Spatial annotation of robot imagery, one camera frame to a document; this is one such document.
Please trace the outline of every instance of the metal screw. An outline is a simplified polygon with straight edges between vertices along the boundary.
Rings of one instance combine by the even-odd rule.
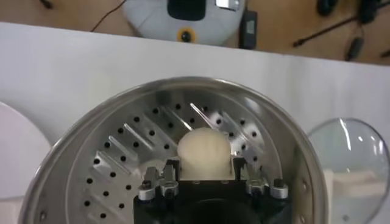
[[[303,180],[303,181],[302,181],[302,187],[303,187],[303,191],[305,191],[305,192],[307,192],[307,191],[308,191],[308,186],[307,186],[307,184],[306,184],[306,181],[305,181],[305,180]]]
[[[46,219],[47,216],[48,216],[48,215],[47,215],[47,213],[46,213],[45,211],[41,211],[41,214],[40,214],[40,216],[39,216],[39,220],[40,220],[40,221],[43,221],[43,220]]]
[[[306,223],[306,220],[305,220],[305,218],[302,215],[299,216],[299,221],[300,221],[301,224],[305,224]]]

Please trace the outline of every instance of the steamer basket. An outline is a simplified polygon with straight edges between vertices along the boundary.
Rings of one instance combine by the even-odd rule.
[[[265,96],[199,77],[147,83],[86,114],[42,163],[19,222],[133,223],[146,167],[161,169],[180,138],[199,127],[223,131],[232,155],[262,166],[267,179],[283,177],[293,223],[327,223],[322,169],[303,131]]]

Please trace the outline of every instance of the white table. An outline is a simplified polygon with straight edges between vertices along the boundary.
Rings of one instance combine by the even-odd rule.
[[[0,23],[0,101],[52,144],[105,99],[184,75],[249,86],[305,131],[333,117],[355,117],[390,143],[390,67]],[[383,209],[390,210],[389,200]],[[385,223],[385,213],[372,223]]]

